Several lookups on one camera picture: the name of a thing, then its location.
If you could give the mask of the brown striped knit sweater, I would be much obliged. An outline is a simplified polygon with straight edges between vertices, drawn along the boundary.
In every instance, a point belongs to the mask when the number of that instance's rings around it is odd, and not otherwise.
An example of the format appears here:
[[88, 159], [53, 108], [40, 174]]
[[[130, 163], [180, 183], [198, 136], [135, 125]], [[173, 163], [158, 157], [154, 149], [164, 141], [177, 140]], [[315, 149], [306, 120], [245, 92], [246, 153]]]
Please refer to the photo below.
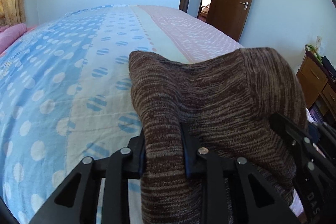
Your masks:
[[145, 136], [144, 223], [198, 223], [199, 179], [187, 180], [181, 124], [223, 158], [245, 157], [283, 200], [293, 202], [296, 167], [268, 118], [280, 113], [307, 129], [297, 77], [272, 48], [240, 48], [196, 64], [153, 52], [129, 56], [131, 102]]

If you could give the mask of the dark clothes on dresser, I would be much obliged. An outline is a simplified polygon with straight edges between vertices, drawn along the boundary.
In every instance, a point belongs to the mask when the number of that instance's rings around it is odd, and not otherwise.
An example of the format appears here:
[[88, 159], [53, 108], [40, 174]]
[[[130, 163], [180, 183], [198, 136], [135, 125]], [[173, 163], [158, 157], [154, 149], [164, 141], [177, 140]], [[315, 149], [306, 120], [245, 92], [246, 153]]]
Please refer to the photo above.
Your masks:
[[327, 77], [333, 82], [336, 81], [336, 70], [326, 56], [322, 57], [322, 65], [326, 71]]

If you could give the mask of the wooden dresser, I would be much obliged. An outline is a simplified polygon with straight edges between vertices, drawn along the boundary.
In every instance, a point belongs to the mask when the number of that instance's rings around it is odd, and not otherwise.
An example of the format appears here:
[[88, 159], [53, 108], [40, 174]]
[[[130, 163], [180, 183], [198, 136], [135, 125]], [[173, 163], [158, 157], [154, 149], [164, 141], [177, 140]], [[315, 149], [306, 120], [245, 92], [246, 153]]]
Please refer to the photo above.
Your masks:
[[305, 52], [296, 76], [303, 90], [306, 108], [311, 110], [316, 106], [323, 118], [330, 116], [335, 120], [335, 83], [313, 53]]

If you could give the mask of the green item on dresser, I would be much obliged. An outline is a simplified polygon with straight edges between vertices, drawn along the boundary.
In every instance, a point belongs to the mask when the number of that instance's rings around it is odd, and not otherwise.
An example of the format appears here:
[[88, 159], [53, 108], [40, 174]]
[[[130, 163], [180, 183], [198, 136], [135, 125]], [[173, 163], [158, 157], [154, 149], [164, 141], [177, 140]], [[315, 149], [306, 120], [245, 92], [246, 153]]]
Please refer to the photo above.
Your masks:
[[317, 48], [311, 44], [306, 44], [305, 45], [305, 50], [309, 51], [313, 54], [313, 56], [320, 62], [322, 63], [322, 57], [319, 55]]

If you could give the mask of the blue polka dot bedspread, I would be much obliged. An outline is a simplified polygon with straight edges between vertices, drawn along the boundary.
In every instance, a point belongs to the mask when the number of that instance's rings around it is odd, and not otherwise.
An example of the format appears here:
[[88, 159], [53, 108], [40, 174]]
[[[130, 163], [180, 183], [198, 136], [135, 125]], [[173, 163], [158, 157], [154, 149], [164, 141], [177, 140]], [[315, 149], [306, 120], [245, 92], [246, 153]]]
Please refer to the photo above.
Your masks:
[[240, 48], [181, 10], [111, 5], [42, 24], [1, 57], [1, 197], [29, 223], [86, 156], [109, 157], [141, 131], [129, 55], [198, 63]]

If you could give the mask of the folded purple quilt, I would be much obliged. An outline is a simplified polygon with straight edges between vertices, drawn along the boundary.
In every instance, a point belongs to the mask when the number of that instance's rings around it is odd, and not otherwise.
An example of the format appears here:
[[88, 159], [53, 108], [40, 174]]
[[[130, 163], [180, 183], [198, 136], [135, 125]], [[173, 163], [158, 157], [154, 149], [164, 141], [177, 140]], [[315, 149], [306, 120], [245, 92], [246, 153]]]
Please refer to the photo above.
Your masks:
[[18, 38], [20, 38], [27, 31], [27, 26], [24, 23], [16, 24], [14, 26], [6, 25], [1, 27], [0, 33], [0, 53], [3, 53], [9, 46], [12, 45]]

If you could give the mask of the beige curtain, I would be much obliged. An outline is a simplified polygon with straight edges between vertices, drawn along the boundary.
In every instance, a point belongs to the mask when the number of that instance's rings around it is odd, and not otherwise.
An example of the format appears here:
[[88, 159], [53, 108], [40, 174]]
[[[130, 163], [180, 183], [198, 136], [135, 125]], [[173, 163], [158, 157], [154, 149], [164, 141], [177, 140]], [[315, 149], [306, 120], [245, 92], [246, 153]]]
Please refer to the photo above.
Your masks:
[[24, 0], [1, 0], [1, 27], [26, 21]]

